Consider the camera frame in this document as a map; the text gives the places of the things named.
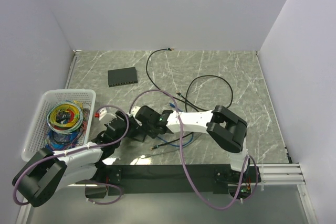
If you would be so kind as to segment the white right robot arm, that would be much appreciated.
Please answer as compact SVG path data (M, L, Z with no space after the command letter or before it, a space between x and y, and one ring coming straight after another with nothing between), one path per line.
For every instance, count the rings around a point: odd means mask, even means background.
M135 106L130 115L151 138L158 135L184 132L207 134L229 152L231 176L242 182L249 176L248 162L245 161L247 148L245 138L247 123L224 106L204 112L180 112L165 110L161 114L150 107Z

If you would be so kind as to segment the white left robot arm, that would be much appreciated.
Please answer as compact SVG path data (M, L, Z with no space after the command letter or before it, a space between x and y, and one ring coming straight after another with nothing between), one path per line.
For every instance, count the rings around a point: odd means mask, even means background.
M103 160L120 146L142 124L135 116L139 107L129 113L117 111L117 117L92 142L66 151L40 149L13 178L13 200L18 205L39 207L56 191L83 180L99 183L106 176Z

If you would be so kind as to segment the dark grey network switch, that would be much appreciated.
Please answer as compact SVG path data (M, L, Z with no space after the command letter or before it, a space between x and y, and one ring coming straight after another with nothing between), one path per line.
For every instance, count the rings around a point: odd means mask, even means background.
M129 118L129 130L126 137L143 143L147 134L143 126L139 125L134 118Z

